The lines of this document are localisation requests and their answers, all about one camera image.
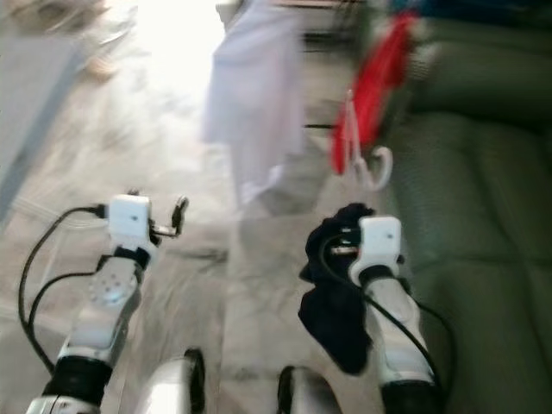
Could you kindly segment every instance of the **red fabric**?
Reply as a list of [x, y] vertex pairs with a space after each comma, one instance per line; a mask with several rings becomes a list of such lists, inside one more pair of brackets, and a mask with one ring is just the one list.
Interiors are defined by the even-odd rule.
[[[353, 85], [353, 103], [359, 124], [361, 145], [376, 139], [380, 108], [389, 88], [399, 86], [405, 77], [408, 55], [408, 28], [416, 16], [411, 12], [396, 15], [389, 35], [375, 48], [370, 59], [364, 62]], [[344, 168], [344, 108], [333, 132], [332, 166], [336, 173]]]

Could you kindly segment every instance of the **gray floor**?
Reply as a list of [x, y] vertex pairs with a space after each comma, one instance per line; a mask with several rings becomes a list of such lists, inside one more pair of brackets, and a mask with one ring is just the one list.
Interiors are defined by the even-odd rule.
[[[199, 137], [210, 54], [223, 36], [215, 6], [162, 0], [138, 10], [131, 34], [110, 51], [118, 74], [105, 84], [82, 76], [73, 86], [2, 234], [0, 370], [14, 374], [0, 377], [0, 413], [24, 411], [47, 378], [15, 322], [28, 251], [55, 212], [129, 187], [152, 197], [156, 217], [167, 217], [179, 194], [191, 208], [183, 236], [165, 243], [151, 267], [103, 412], [132, 412], [156, 365], [190, 346], [207, 360], [208, 413], [274, 413], [277, 375], [290, 363], [323, 373], [343, 412], [380, 412], [373, 372], [339, 373], [297, 318], [309, 289], [297, 277], [306, 236], [344, 200], [328, 167], [327, 136], [310, 131], [305, 154], [288, 160], [282, 181], [236, 211], [226, 150]], [[304, 55], [307, 122], [333, 122], [351, 73], [343, 56]], [[55, 274], [94, 266], [104, 231], [85, 223], [46, 246], [30, 298]], [[66, 282], [44, 301], [40, 338], [52, 356], [84, 287]]]

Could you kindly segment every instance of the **black cloth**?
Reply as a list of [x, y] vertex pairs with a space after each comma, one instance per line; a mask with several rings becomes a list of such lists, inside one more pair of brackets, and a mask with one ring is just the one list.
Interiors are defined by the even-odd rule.
[[366, 367], [372, 345], [364, 329], [366, 307], [360, 295], [332, 277], [320, 255], [323, 254], [333, 273], [345, 280], [348, 280], [348, 267], [355, 255], [330, 254], [331, 247], [343, 245], [339, 239], [329, 243], [324, 252], [320, 249], [329, 237], [339, 234], [352, 246], [358, 246], [361, 239], [359, 219], [373, 213], [364, 204], [350, 204], [323, 220], [309, 235], [305, 246], [309, 262], [299, 274], [301, 279], [315, 285], [303, 296], [299, 319], [337, 366], [349, 374], [359, 374]]

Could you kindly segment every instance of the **white towel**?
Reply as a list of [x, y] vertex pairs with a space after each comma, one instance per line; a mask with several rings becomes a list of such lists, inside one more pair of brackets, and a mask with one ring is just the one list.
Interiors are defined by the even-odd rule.
[[303, 144], [301, 29], [290, 9], [256, 0], [214, 53], [204, 139], [230, 146], [237, 202], [274, 183]]

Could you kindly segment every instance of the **green couch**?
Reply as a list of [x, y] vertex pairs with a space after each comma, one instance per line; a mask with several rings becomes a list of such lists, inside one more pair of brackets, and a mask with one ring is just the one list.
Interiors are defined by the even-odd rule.
[[[552, 413], [552, 35], [429, 22], [434, 60], [380, 140], [415, 295], [452, 324], [448, 413]], [[423, 331], [442, 375], [445, 331]]]

